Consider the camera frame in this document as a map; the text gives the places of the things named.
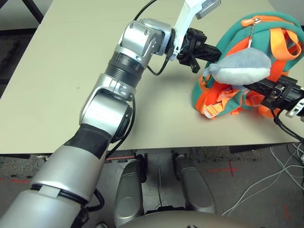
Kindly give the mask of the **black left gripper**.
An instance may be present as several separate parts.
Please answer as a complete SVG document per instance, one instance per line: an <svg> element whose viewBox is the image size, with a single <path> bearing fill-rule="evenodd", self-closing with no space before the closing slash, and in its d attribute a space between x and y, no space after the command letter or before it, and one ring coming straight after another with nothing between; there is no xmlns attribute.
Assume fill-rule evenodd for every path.
<svg viewBox="0 0 304 228"><path fill-rule="evenodd" d="M215 63L221 57L221 51L212 45L204 44L207 40L205 34L197 29L188 28L181 50L177 55L177 59L180 64L191 67L191 71L193 73L198 73L200 70L200 66L196 60L196 52L201 48L201 44L203 44L201 59Z"/></svg>

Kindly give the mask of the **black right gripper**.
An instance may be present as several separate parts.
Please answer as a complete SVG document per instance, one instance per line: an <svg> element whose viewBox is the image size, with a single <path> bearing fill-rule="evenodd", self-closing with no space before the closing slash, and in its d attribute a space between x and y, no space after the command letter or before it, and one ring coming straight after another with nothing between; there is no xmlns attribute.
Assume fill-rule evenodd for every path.
<svg viewBox="0 0 304 228"><path fill-rule="evenodd" d="M304 91L297 85L297 80L284 75L281 75L276 82L263 79L244 87L263 95L261 105L271 110L279 108L291 111L304 97Z"/></svg>

